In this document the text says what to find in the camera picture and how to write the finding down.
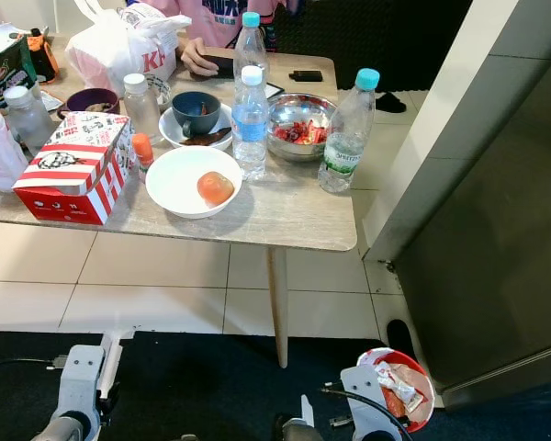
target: pink shirt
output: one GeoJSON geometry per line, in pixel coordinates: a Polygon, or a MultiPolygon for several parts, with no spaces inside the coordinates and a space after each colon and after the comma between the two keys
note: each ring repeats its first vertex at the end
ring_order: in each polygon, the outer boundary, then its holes
{"type": "Polygon", "coordinates": [[[220,48],[234,48],[242,28],[242,13],[253,11],[261,16],[265,27],[265,47],[276,48],[273,31],[274,11],[279,4],[295,13],[301,0],[141,0],[156,7],[166,16],[183,14],[192,18],[187,28],[190,39],[202,37],[204,44],[220,48]]]}

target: cardboard box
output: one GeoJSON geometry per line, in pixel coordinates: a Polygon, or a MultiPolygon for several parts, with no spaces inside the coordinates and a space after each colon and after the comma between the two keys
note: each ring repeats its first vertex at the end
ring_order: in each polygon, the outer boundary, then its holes
{"type": "Polygon", "coordinates": [[[104,225],[135,163],[129,117],[70,112],[13,185],[39,220],[104,225]]]}

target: water bottle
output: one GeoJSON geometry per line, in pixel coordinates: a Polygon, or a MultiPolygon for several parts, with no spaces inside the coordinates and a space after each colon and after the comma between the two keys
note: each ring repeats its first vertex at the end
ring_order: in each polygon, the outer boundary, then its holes
{"type": "Polygon", "coordinates": [[[374,123],[378,82],[377,71],[361,69],[355,87],[332,114],[319,170],[319,183],[326,191],[340,193],[351,185],[374,123]]]}
{"type": "Polygon", "coordinates": [[[6,89],[4,100],[8,104],[8,123],[35,156],[55,131],[47,109],[23,85],[6,89]]]}
{"type": "Polygon", "coordinates": [[[232,151],[243,179],[255,179],[265,171],[269,106],[259,66],[243,67],[241,79],[232,108],[232,151]]]}
{"type": "Polygon", "coordinates": [[[242,15],[242,29],[235,45],[233,70],[235,90],[241,86],[242,68],[259,66],[263,70],[262,82],[265,85],[269,74],[269,63],[265,53],[264,36],[259,30],[260,17],[256,12],[242,15]]]}
{"type": "Polygon", "coordinates": [[[124,77],[125,107],[135,131],[145,133],[151,144],[162,140],[159,132],[159,104],[147,79],[142,73],[129,73],[124,77]]]}

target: purple bowl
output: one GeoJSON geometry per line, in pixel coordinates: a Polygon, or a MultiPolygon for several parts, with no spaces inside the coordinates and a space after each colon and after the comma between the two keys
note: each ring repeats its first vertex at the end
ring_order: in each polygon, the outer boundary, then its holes
{"type": "Polygon", "coordinates": [[[117,94],[108,89],[92,88],[81,90],[70,96],[65,104],[57,110],[57,116],[65,119],[67,112],[82,112],[88,106],[98,103],[108,103],[112,106],[106,110],[106,113],[120,113],[120,103],[117,94]]]}

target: table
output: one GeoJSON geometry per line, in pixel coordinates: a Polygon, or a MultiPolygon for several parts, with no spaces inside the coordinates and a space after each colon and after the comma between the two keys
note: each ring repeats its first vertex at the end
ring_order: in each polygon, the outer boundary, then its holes
{"type": "MultiPolygon", "coordinates": [[[[56,36],[52,50],[60,65],[61,78],[44,89],[67,99],[84,88],[76,71],[67,63],[63,50],[68,38],[56,36]]],[[[231,50],[209,52],[232,56],[231,50]]],[[[287,92],[305,92],[337,101],[332,60],[290,54],[269,54],[269,81],[287,92]],[[287,76],[294,70],[320,70],[322,83],[296,83],[287,76]]],[[[232,105],[231,80],[199,81],[178,63],[169,80],[172,92],[200,90],[232,105]]],[[[155,158],[172,149],[163,141],[154,146],[155,158]]],[[[239,195],[219,214],[202,220],[187,220],[157,206],[133,175],[126,183],[106,225],[80,225],[36,220],[14,194],[0,193],[0,222],[48,227],[119,232],[200,241],[248,243],[266,247],[274,318],[275,341],[280,366],[287,365],[287,248],[346,252],[356,245],[353,204],[348,193],[332,195],[319,186],[318,164],[294,164],[267,155],[265,176],[245,182],[239,195]]]]}

